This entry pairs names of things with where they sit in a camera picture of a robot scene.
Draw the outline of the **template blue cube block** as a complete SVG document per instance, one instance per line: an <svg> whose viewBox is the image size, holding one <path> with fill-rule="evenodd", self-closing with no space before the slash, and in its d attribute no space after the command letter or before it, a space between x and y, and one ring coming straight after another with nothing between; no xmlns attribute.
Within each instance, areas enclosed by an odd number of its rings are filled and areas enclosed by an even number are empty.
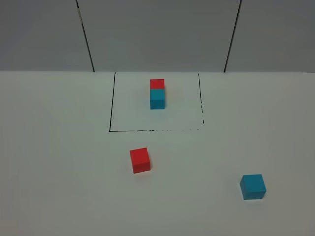
<svg viewBox="0 0 315 236"><path fill-rule="evenodd" d="M165 109L165 89L150 90L150 109L151 110Z"/></svg>

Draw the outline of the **template red cube block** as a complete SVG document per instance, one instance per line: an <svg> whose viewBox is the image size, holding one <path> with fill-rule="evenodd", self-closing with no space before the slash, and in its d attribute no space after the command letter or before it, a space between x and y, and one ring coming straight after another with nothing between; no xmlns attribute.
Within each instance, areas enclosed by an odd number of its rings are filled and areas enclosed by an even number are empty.
<svg viewBox="0 0 315 236"><path fill-rule="evenodd" d="M150 89L165 89L164 79L150 79Z"/></svg>

